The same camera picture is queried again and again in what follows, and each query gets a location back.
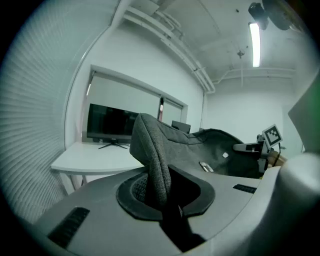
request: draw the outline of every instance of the black vent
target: black vent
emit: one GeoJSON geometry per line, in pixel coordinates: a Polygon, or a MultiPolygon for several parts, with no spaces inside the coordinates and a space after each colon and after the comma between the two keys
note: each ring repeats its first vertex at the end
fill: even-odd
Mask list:
{"type": "Polygon", "coordinates": [[[254,194],[257,190],[256,187],[245,186],[245,185],[241,185],[241,184],[234,185],[233,188],[236,190],[241,190],[241,191],[248,192],[251,194],[254,194]]]}
{"type": "Polygon", "coordinates": [[[48,235],[48,238],[62,248],[66,248],[89,212],[90,210],[82,207],[74,208],[48,235]]]}

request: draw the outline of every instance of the ceiling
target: ceiling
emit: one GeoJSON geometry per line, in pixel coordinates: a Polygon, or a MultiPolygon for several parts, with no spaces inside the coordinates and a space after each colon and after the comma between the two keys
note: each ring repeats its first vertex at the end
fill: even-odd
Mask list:
{"type": "MultiPolygon", "coordinates": [[[[254,19],[248,12],[253,0],[154,0],[162,12],[174,17],[184,32],[183,41],[206,67],[213,81],[228,70],[252,68],[252,41],[248,23],[254,19]],[[237,53],[244,56],[240,59],[237,53]]],[[[302,59],[308,61],[310,48],[305,34],[280,30],[270,20],[260,30],[260,67],[299,69],[302,59]]]]}

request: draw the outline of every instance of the white table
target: white table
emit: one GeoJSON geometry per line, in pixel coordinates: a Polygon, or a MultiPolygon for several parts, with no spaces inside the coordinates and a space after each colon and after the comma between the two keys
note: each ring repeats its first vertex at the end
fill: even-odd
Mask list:
{"type": "Polygon", "coordinates": [[[99,149],[103,145],[75,142],[51,164],[60,173],[68,194],[74,188],[67,175],[81,175],[87,183],[86,176],[114,175],[143,166],[130,154],[128,146],[125,146],[128,149],[114,145],[99,149]]]}

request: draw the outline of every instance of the gray plastic surface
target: gray plastic surface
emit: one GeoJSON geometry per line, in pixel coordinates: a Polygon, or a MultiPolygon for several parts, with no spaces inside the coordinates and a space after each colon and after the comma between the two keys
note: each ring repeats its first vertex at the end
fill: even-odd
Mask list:
{"type": "MultiPolygon", "coordinates": [[[[130,170],[88,183],[48,210],[36,227],[48,235],[76,206],[90,210],[67,250],[82,256],[99,255],[178,255],[172,243],[155,221],[137,220],[118,204],[118,186],[145,168],[130,170]]],[[[216,192],[205,214],[188,218],[190,227],[205,239],[224,229],[246,206],[251,193],[234,189],[235,184],[257,187],[259,179],[224,176],[204,171],[189,173],[209,182],[216,192]]]]}

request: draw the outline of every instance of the ceiling light fixture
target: ceiling light fixture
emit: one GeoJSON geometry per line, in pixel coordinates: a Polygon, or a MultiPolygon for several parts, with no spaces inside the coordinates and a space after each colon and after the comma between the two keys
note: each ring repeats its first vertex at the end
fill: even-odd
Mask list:
{"type": "Polygon", "coordinates": [[[90,90],[91,83],[89,84],[88,90],[86,91],[86,95],[88,96],[90,90]]]}
{"type": "Polygon", "coordinates": [[[252,38],[252,50],[253,50],[253,62],[252,65],[254,68],[260,66],[260,30],[257,23],[249,24],[252,38]]]}

